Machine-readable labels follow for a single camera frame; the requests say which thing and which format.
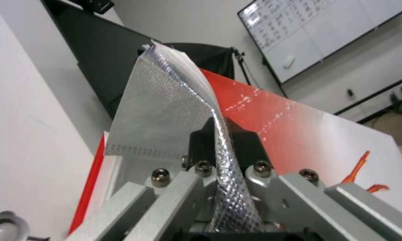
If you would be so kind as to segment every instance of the black frame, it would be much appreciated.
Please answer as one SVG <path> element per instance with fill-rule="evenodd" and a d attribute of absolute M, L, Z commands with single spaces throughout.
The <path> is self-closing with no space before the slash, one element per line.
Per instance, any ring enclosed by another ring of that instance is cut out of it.
<path fill-rule="evenodd" d="M 314 64 L 311 64 L 309 67 L 305 68 L 304 70 L 302 70 L 301 72 L 293 75 L 291 78 L 289 78 L 288 80 L 284 81 L 283 83 L 281 83 L 279 81 L 279 78 L 277 76 L 277 74 L 274 72 L 274 69 L 272 68 L 272 66 L 269 64 L 268 60 L 266 59 L 265 55 L 263 54 L 263 51 L 260 49 L 260 47 L 258 46 L 258 44 L 256 43 L 256 41 L 254 40 L 253 35 L 251 34 L 251 32 L 249 31 L 249 29 L 247 28 L 247 26 L 245 26 L 244 21 L 241 19 L 240 17 L 240 12 L 244 11 L 248 6 L 250 6 L 251 4 L 253 4 L 254 2 L 256 2 L 257 0 L 252 0 L 249 4 L 247 4 L 243 9 L 239 10 L 237 12 L 237 16 L 239 18 L 239 20 L 241 21 L 242 25 L 244 26 L 244 28 L 247 30 L 248 34 L 250 35 L 251 39 L 253 40 L 254 44 L 256 45 L 256 47 L 259 49 L 260 54 L 262 55 L 262 64 L 265 65 L 269 72 L 271 73 L 271 75 L 273 76 L 275 82 L 277 83 L 278 87 L 280 88 L 280 90 L 282 91 L 283 95 L 285 98 L 288 98 L 286 92 L 283 89 L 283 85 L 285 83 L 288 83 L 289 81 L 293 80 L 294 78 L 296 78 L 296 76 L 301 75 L 302 73 L 308 71 L 309 69 L 311 69 L 312 67 L 314 67 L 317 64 L 322 63 L 323 61 L 325 61 L 326 59 L 328 59 L 331 55 L 337 53 L 338 51 L 344 49 L 345 47 L 349 46 L 350 44 L 354 43 L 356 40 L 368 35 L 369 33 L 377 30 L 379 27 L 383 26 L 384 24 L 388 23 L 389 21 L 393 20 L 394 18 L 398 17 L 399 15 L 402 14 L 402 11 L 397 13 L 396 15 L 392 16 L 391 18 L 385 20 L 383 23 L 375 26 L 374 28 L 372 28 L 371 30 L 365 32 L 364 34 L 360 35 L 359 37 L 355 38 L 354 40 L 350 41 L 349 43 L 345 44 L 344 46 L 338 48 L 337 50 L 335 50 L 334 52 L 330 53 L 329 55 L 327 55 L 326 57 L 324 57 L 323 59 L 320 59 L 319 61 L 315 62 Z"/>

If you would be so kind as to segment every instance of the orange object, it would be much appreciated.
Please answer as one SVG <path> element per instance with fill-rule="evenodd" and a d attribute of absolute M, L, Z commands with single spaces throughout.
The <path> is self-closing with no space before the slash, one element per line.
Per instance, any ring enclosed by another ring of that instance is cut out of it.
<path fill-rule="evenodd" d="M 374 192 L 377 192 L 377 191 L 382 190 L 382 189 L 389 190 L 390 188 L 388 186 L 386 186 L 386 185 L 375 184 L 375 185 L 372 185 L 370 188 L 368 188 L 366 191 L 368 191 L 370 193 L 374 193 Z"/>
<path fill-rule="evenodd" d="M 357 165 L 355 165 L 354 169 L 351 171 L 351 173 L 345 177 L 341 183 L 346 183 L 346 182 L 354 182 L 355 177 L 357 176 L 357 173 L 360 171 L 361 167 L 366 163 L 366 159 L 369 156 L 371 151 L 366 151 L 363 156 L 361 156 L 360 160 L 358 161 Z"/>

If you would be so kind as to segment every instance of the silver insulation bag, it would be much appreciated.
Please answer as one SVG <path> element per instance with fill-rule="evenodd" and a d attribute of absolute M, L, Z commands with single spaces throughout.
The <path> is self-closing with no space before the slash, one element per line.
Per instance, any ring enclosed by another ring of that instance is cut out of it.
<path fill-rule="evenodd" d="M 123 156 L 133 168 L 154 162 L 151 166 L 168 166 L 170 172 L 178 172 L 190 133 L 200 130 L 211 117 L 215 122 L 218 186 L 210 231 L 260 231 L 261 219 L 216 96 L 186 54 L 154 43 L 138 58 L 113 121 L 106 154 Z M 143 182 L 149 170 L 141 168 L 139 173 L 140 180 L 126 180 Z"/>

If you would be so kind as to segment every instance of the white wall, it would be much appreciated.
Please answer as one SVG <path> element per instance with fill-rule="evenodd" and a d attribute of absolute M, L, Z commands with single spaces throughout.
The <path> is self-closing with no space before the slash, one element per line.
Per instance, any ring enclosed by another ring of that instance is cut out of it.
<path fill-rule="evenodd" d="M 62 240 L 91 163 L 86 141 L 0 16 L 0 212 L 16 212 L 31 235 Z"/>
<path fill-rule="evenodd" d="M 194 42 L 234 46 L 246 52 L 245 61 L 261 88 L 280 94 L 261 64 L 261 54 L 244 29 L 237 12 L 250 0 L 116 0 L 124 25 L 163 42 Z M 289 98 L 335 113 L 402 78 L 401 17 L 326 59 L 284 85 Z M 239 67 L 236 78 L 244 82 Z M 355 99 L 346 89 L 353 88 Z M 343 115 L 359 120 L 390 105 L 387 94 Z"/>
<path fill-rule="evenodd" d="M 40 0 L 0 0 L 0 14 L 92 153 L 111 118 Z M 121 24 L 113 9 L 105 18 Z"/>

